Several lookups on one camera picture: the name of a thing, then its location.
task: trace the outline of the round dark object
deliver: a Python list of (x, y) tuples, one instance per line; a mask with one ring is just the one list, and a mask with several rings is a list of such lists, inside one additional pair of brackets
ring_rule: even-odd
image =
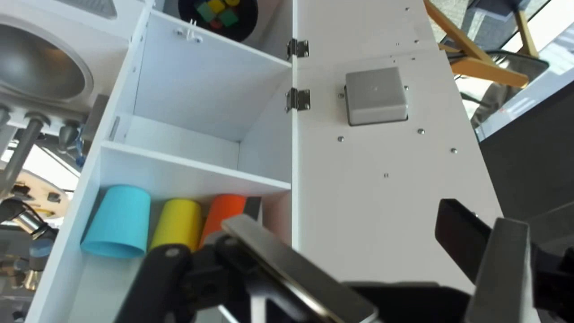
[(232, 25), (230, 29), (214, 29), (208, 21), (201, 18), (198, 12), (198, 5), (201, 5), (205, 0), (180, 0), (180, 18), (185, 21), (198, 21), (199, 27), (212, 30), (216, 34), (221, 34), (225, 38), (242, 41), (246, 39), (257, 25), (259, 18), (259, 5), (257, 0), (242, 0), (235, 7), (235, 14), (239, 16), (239, 21)]

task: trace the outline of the cyan cup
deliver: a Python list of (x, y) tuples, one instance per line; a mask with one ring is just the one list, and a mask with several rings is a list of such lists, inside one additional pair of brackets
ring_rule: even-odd
[(137, 258), (147, 249), (149, 192), (110, 186), (85, 235), (83, 251), (110, 258)]

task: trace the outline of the shelf board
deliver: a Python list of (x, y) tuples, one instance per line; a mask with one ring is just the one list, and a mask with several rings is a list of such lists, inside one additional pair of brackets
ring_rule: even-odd
[(101, 186), (137, 185), (147, 188), (155, 199), (194, 197), (201, 201), (226, 192), (266, 197), (291, 190), (291, 183), (286, 181), (126, 143), (103, 142), (101, 147)]

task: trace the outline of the yellow cup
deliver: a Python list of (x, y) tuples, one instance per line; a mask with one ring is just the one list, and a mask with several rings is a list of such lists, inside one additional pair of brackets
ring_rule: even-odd
[(149, 249), (165, 244), (185, 244), (198, 251), (203, 231), (199, 203), (192, 199), (171, 199), (164, 204), (160, 222)]

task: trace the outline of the screw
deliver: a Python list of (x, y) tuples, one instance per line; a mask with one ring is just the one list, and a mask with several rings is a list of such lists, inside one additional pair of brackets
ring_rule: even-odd
[(180, 249), (176, 249), (176, 247), (169, 247), (167, 251), (165, 251), (165, 256), (169, 256), (169, 258), (174, 258), (174, 256), (178, 256), (180, 255)]

